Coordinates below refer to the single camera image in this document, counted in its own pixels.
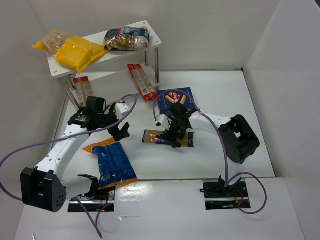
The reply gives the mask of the dark La Sicilia spaghetti pack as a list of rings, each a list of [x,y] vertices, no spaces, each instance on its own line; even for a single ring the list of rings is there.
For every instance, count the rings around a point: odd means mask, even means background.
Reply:
[[[146,129],[143,133],[142,142],[148,143],[148,144],[170,146],[167,142],[162,140],[163,134],[164,134],[164,131]],[[193,132],[187,132],[183,139],[185,139],[185,147],[189,147],[189,148],[194,147]]]

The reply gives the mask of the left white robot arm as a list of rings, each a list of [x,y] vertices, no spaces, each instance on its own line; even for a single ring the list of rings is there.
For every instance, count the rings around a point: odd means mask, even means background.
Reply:
[[[63,174],[79,148],[97,130],[107,130],[116,141],[128,138],[129,123],[119,128],[119,121],[130,110],[131,107],[124,101],[107,106],[104,98],[88,97],[86,106],[69,119],[64,139],[34,168],[26,167],[20,174],[22,202],[56,213],[65,201],[76,196],[94,198],[98,191],[97,177],[81,173],[63,181]]]

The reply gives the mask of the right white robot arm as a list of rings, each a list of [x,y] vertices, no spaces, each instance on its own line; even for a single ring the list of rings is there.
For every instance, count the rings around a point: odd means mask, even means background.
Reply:
[[[180,148],[188,129],[202,130],[217,135],[224,157],[224,171],[218,179],[218,189],[227,196],[241,181],[240,167],[260,146],[260,141],[247,120],[240,114],[223,117],[206,114],[198,108],[186,108],[175,103],[169,108],[169,115],[155,118],[157,126],[165,131],[162,139],[173,148]]]

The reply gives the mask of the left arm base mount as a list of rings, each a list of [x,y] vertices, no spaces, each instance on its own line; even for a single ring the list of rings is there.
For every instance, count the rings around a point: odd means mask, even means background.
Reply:
[[[86,197],[84,194],[78,195],[78,199],[87,209],[88,212],[114,212],[115,210],[116,187],[109,187],[99,190],[92,198]]]

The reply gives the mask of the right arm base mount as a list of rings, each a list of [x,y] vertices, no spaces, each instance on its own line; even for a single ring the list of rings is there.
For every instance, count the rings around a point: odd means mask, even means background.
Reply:
[[[204,195],[206,210],[230,210],[238,209],[238,205],[243,209],[250,209],[250,199],[247,185],[241,180],[237,186],[223,192],[218,181],[204,181],[202,189],[199,190]]]

